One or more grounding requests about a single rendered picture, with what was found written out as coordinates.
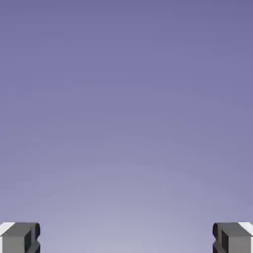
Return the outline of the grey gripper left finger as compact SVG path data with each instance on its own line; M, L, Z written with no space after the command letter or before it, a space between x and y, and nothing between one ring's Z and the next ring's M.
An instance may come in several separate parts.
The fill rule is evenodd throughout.
M3 222L0 224L0 253L41 253L39 223Z

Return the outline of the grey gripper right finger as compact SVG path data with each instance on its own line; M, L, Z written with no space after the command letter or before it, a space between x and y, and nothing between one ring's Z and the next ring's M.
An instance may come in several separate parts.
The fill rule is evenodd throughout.
M212 253L253 253L253 223L216 222Z

